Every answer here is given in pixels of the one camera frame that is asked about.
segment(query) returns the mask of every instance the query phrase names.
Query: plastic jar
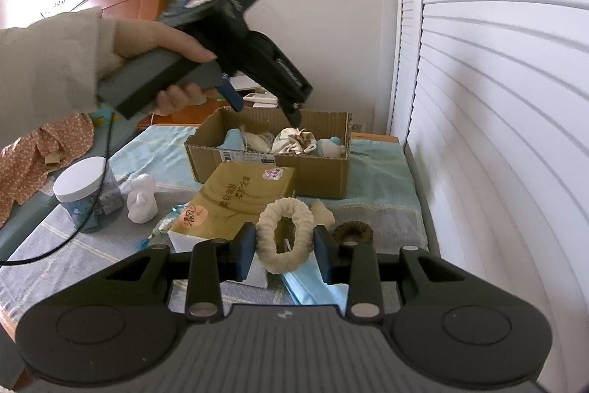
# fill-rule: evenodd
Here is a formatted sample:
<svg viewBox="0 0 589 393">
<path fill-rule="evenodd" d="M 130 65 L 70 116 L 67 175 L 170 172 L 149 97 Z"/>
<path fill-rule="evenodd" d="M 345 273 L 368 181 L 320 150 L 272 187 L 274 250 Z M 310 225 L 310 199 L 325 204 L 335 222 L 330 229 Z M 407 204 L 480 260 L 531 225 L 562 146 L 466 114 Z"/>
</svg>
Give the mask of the plastic jar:
<svg viewBox="0 0 589 393">
<path fill-rule="evenodd" d="M 75 228 L 84 233 L 99 230 L 103 217 L 124 205 L 113 171 L 104 157 L 89 157 L 67 167 L 55 181 L 53 192 L 70 214 Z"/>
</svg>

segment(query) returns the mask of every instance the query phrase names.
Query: white figurine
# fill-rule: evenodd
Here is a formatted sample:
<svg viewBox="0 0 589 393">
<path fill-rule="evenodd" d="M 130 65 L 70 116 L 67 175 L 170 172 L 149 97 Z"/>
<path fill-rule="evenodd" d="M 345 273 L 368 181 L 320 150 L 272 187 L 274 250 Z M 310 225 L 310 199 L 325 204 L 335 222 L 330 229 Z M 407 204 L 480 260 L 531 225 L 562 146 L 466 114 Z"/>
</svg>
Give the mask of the white figurine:
<svg viewBox="0 0 589 393">
<path fill-rule="evenodd" d="M 135 223 L 145 223 L 155 217 L 157 204 L 154 192 L 155 178 L 148 173 L 143 173 L 131 181 L 131 191 L 127 196 L 129 220 Z"/>
</svg>

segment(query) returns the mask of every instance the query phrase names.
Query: sticker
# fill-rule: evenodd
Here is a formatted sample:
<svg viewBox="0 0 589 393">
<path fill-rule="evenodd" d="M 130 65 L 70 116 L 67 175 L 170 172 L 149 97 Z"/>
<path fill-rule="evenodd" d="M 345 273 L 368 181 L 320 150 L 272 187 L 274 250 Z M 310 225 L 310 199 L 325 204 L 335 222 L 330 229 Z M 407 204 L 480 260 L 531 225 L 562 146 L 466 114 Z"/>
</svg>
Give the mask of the sticker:
<svg viewBox="0 0 589 393">
<path fill-rule="evenodd" d="M 208 210 L 202 205 L 192 205 L 186 207 L 182 213 L 184 227 L 197 227 L 208 217 Z"/>
<path fill-rule="evenodd" d="M 281 168 L 270 168 L 262 175 L 266 180 L 280 180 L 283 170 Z"/>
<path fill-rule="evenodd" d="M 247 162 L 249 164 L 276 164 L 273 154 L 259 154 L 257 152 L 243 152 L 241 150 L 219 149 L 222 162 Z"/>
</svg>

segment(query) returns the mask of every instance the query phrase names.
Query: brown hair tie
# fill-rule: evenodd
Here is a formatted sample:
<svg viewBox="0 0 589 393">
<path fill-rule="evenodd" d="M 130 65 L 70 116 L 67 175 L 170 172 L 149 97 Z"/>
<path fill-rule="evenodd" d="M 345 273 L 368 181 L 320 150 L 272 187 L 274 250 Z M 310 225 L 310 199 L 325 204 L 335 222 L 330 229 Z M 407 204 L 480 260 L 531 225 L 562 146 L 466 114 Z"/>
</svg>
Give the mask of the brown hair tie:
<svg viewBox="0 0 589 393">
<path fill-rule="evenodd" d="M 372 244 L 374 232 L 364 222 L 344 222 L 332 231 L 333 239 L 340 245 L 344 242 L 364 242 Z"/>
</svg>

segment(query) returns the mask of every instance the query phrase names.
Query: white shutter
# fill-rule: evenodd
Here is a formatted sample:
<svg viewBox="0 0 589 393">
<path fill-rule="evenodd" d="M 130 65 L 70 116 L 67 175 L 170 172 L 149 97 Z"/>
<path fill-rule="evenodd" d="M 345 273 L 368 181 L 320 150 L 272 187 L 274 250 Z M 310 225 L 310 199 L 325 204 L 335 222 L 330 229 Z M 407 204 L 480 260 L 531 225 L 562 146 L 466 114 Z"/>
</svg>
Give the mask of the white shutter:
<svg viewBox="0 0 589 393">
<path fill-rule="evenodd" d="M 401 143 L 407 138 L 409 119 L 415 93 L 419 36 L 421 34 L 422 0 L 401 0 L 401 37 L 398 68 L 396 70 L 395 98 L 392 103 L 391 134 Z"/>
<path fill-rule="evenodd" d="M 540 381 L 576 392 L 589 381 L 589 0 L 423 0 L 422 14 L 408 146 L 441 255 L 544 312 Z M 401 48 L 409 69 L 415 46 Z"/>
</svg>

